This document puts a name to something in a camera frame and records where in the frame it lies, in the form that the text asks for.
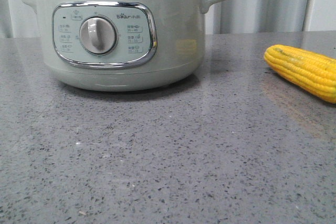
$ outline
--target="white knob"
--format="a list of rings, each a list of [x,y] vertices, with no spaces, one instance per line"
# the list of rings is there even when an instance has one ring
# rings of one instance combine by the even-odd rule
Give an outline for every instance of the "white knob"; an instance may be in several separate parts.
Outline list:
[[[96,55],[110,51],[117,40],[112,24],[101,17],[87,19],[80,27],[79,37],[82,45]]]

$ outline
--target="countertop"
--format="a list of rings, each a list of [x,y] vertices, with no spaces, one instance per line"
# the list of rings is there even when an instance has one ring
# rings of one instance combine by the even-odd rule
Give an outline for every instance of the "countertop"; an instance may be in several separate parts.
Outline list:
[[[38,38],[0,39],[0,223],[336,223],[336,106],[275,74],[336,31],[211,35],[153,90],[54,79]]]

